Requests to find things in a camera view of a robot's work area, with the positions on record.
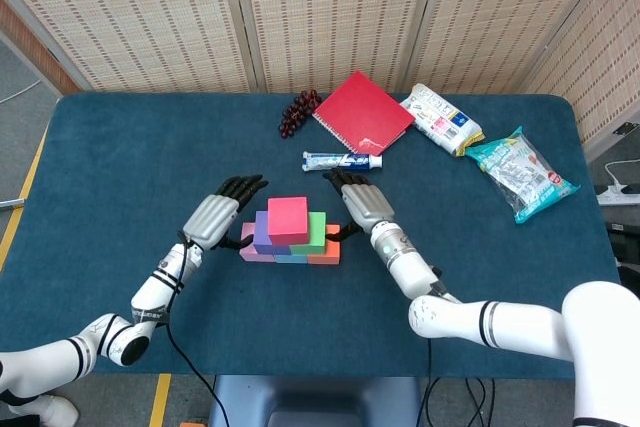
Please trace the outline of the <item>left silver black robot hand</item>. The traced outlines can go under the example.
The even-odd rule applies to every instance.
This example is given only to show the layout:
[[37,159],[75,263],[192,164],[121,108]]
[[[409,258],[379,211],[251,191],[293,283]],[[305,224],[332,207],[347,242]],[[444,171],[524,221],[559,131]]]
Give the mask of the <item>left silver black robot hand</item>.
[[267,185],[268,181],[261,174],[226,179],[189,217],[182,228],[183,238],[202,250],[220,247],[239,251],[247,247],[253,235],[233,239],[229,229],[254,195]]

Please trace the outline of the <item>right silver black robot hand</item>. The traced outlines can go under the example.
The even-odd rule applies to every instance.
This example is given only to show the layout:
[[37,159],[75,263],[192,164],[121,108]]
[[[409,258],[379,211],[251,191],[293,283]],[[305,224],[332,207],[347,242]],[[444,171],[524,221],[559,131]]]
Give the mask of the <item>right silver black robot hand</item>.
[[333,168],[322,174],[330,182],[345,204],[351,221],[337,233],[327,234],[326,239],[342,242],[351,235],[364,232],[383,222],[392,222],[395,212],[381,190],[364,175]]

